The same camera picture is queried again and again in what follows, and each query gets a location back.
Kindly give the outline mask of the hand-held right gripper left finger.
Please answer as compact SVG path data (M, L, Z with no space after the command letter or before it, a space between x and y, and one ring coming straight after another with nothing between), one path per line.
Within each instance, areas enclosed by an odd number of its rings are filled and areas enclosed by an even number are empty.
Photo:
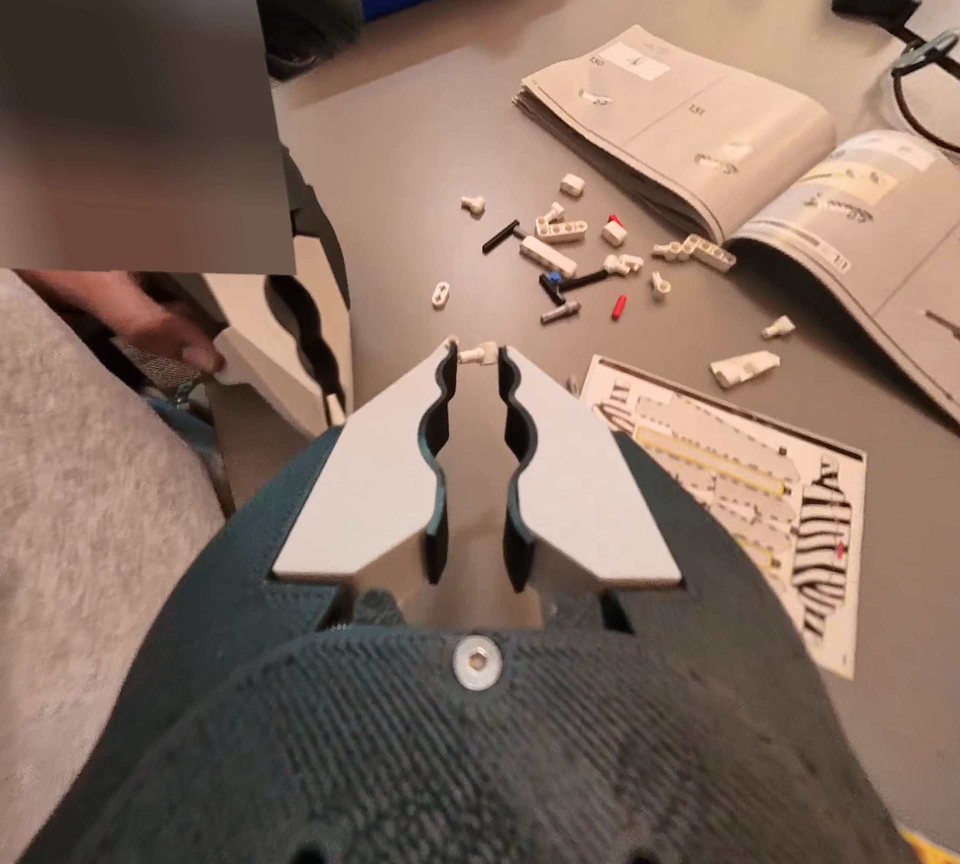
M435 585L449 555L448 482L458 341L347 418L272 575L325 585Z

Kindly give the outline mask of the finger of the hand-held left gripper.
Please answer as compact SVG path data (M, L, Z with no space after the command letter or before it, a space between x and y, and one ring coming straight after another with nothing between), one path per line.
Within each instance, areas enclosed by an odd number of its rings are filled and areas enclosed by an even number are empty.
M298 305L297 337L313 377L323 391L333 390L333 374L344 394L354 392L354 348L350 306L318 237L294 237L295 278L312 306Z
M337 375L323 391L299 343L295 308L313 303L296 276L205 274L204 282L225 321L214 338L219 382L250 386L301 434L342 426Z

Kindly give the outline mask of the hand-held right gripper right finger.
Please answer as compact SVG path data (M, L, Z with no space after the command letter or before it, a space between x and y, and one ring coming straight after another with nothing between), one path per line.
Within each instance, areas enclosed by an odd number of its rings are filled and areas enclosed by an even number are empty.
M515 458L503 558L516 593L669 588L682 574L615 434L520 351L498 352Z

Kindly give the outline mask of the white lego panel piece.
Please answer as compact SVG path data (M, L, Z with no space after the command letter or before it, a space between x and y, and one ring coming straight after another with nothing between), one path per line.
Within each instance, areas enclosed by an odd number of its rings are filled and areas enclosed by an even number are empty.
M781 364L779 355L769 351L756 351L714 361L709 365L709 370L719 386L730 390L760 378Z

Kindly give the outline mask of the white studless lego beam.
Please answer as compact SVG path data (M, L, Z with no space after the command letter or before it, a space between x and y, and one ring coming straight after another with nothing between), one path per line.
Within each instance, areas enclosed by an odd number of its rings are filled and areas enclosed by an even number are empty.
M578 274L578 264L562 254L555 246L544 243L532 235L523 237L519 252L523 258L534 262L547 272L558 272L562 279L571 279Z

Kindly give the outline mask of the white angled lego beam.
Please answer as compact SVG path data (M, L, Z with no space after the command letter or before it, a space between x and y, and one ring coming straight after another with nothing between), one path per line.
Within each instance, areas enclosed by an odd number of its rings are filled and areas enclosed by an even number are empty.
M652 256L668 262L696 260L719 273L727 273L738 263L734 254L698 234L690 234L683 241L656 244Z

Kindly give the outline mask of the lego instruction booklet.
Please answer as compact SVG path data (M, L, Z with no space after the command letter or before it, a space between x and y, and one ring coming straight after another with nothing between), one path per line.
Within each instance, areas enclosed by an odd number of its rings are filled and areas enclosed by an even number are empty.
M958 146L920 132L903 89L954 42L891 67L911 133L839 140L813 98L638 25L524 77L513 102L676 228L822 289L957 422Z

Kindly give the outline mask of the person's left hand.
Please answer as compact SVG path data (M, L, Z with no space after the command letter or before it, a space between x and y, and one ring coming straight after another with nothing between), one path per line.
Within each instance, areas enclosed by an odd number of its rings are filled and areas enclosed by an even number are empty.
M141 352L177 360L213 375L222 355L187 316L156 302L128 271L16 269L17 276L40 295L78 308Z

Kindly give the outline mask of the blue jeans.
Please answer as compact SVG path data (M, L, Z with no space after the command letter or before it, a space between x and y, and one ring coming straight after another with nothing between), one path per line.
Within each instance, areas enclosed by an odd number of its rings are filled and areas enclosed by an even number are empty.
M155 388L146 389L142 396L153 411L179 438L186 442L198 457L222 512L225 515L231 513L234 509L232 491L213 426L197 413L186 398L164 395Z

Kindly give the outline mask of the zebra striped sticker sheet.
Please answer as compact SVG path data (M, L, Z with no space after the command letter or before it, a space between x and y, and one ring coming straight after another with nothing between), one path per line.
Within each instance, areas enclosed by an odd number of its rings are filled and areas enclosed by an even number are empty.
M866 455L600 354L580 399L737 541L813 661L853 680Z

